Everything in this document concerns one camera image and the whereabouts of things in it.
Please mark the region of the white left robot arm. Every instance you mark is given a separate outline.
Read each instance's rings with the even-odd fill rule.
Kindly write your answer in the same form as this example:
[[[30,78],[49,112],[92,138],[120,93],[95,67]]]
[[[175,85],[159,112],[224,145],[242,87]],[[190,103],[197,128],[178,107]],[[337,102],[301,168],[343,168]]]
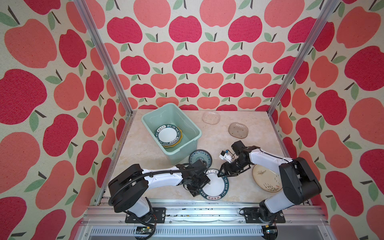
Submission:
[[[147,223],[155,211],[150,200],[144,197],[146,191],[183,186],[195,197],[211,182],[207,170],[207,164],[201,160],[163,170],[143,169],[139,164],[134,164],[108,183],[111,194],[108,204],[114,208],[115,213],[124,212]]]

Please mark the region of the dark green lettered rim plate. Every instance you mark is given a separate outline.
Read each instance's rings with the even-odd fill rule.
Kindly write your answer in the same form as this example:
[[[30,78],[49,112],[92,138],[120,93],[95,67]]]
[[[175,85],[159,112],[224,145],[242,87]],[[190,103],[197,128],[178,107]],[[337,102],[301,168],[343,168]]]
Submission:
[[[208,169],[206,174],[210,183],[199,190],[200,195],[206,200],[217,201],[226,196],[229,191],[229,180],[227,177],[218,177],[217,169]]]

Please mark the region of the cream plate with grass motif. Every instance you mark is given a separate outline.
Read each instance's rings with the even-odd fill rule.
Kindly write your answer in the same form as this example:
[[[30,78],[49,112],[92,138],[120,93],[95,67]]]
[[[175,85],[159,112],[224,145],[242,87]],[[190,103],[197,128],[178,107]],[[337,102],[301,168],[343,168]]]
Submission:
[[[269,193],[277,193],[283,188],[280,175],[261,165],[253,167],[253,178],[260,188]]]

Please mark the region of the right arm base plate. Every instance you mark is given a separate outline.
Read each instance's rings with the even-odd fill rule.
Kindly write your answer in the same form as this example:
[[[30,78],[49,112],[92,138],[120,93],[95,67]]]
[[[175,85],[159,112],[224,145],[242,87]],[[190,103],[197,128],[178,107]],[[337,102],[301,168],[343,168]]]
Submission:
[[[282,211],[270,213],[264,208],[242,208],[239,214],[245,217],[247,224],[284,224],[286,223],[285,216]]]

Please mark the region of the blue green patterned plate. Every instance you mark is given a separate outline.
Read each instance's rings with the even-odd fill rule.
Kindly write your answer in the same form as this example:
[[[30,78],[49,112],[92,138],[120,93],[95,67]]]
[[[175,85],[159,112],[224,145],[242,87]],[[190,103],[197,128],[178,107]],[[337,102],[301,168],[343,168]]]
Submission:
[[[211,154],[205,150],[195,150],[190,154],[189,164],[193,164],[198,160],[205,162],[208,169],[212,166],[213,158]]]

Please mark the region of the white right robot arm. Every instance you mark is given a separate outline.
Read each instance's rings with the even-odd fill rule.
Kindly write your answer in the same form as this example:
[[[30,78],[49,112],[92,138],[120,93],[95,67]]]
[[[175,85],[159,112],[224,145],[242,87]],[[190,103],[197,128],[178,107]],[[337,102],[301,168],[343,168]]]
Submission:
[[[256,211],[256,217],[263,223],[272,222],[282,210],[300,205],[322,192],[318,178],[303,158],[275,156],[257,146],[246,147],[242,141],[233,143],[232,149],[236,159],[229,150],[220,153],[220,159],[225,162],[218,177],[236,177],[253,165],[265,167],[281,177],[282,191],[261,201]]]

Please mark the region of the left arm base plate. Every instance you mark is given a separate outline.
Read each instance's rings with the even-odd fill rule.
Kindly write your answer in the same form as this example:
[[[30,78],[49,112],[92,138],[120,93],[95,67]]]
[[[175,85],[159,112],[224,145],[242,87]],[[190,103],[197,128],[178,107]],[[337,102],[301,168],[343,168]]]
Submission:
[[[166,208],[152,208],[147,214],[140,217],[140,220],[147,224],[164,224],[166,217]],[[140,224],[141,222],[132,215],[126,215],[125,223]]]

